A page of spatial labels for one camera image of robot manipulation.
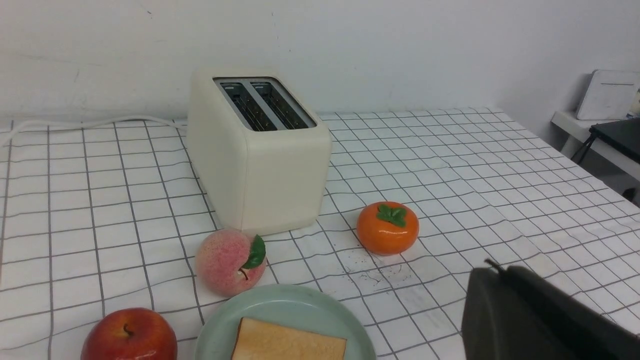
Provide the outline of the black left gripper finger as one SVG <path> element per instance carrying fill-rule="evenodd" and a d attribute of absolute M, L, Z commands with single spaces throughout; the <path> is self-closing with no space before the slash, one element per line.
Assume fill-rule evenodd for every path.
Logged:
<path fill-rule="evenodd" d="M 468 360 L 637 360 L 637 334 L 519 265 L 470 272 L 461 322 Z"/>

